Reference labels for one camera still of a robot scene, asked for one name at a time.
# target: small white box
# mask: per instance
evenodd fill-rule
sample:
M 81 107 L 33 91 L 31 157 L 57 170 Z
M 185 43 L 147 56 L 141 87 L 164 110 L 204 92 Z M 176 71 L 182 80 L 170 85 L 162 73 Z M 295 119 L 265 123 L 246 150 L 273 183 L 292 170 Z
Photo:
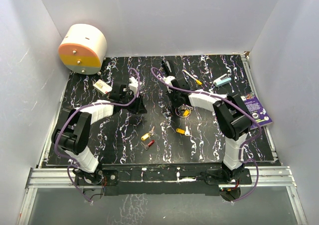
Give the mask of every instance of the small white box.
M 96 90 L 98 90 L 100 93 L 104 95 L 112 90 L 112 87 L 110 87 L 102 80 L 98 80 L 96 83 L 93 84 L 93 86 Z

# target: glass panel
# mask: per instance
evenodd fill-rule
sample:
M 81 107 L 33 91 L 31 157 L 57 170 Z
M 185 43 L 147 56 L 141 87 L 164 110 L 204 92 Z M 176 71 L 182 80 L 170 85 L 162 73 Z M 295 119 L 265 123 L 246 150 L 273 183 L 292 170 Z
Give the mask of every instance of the glass panel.
M 242 194 L 249 189 L 243 188 Z M 94 198 L 91 206 L 75 189 L 38 189 L 29 224 L 297 224 L 286 187 L 257 187 L 235 205 L 201 194 Z

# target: screwdriver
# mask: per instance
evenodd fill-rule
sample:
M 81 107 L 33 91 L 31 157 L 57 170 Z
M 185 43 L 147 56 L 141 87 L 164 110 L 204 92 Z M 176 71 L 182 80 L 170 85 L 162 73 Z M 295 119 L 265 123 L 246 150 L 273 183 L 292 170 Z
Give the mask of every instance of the screwdriver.
M 191 75 L 188 71 L 183 70 L 183 72 L 185 72 L 186 74 L 189 75 L 189 77 L 191 77 L 192 79 L 194 79 L 196 81 L 197 84 L 199 84 L 200 86 L 202 85 L 202 82 L 199 81 L 198 79 L 196 79 L 193 75 Z

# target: purple card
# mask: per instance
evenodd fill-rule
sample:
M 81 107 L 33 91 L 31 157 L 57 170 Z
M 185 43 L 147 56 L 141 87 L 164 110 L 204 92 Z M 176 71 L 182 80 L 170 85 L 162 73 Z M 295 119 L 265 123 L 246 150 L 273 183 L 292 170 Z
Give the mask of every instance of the purple card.
M 242 96 L 241 99 L 248 108 L 251 116 L 256 120 L 256 122 L 260 126 L 265 126 L 273 122 L 254 93 L 249 93 L 245 96 Z M 251 129 L 255 128 L 257 128 L 257 126 L 253 124 L 251 126 Z

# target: orange and white cylinder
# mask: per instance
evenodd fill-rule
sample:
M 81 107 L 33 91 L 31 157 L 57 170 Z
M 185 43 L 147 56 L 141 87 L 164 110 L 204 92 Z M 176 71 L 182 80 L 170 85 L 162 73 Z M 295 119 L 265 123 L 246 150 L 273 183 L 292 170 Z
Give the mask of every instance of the orange and white cylinder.
M 70 70 L 91 75 L 99 72 L 107 50 L 103 33 L 88 24 L 70 27 L 59 46 L 61 61 Z

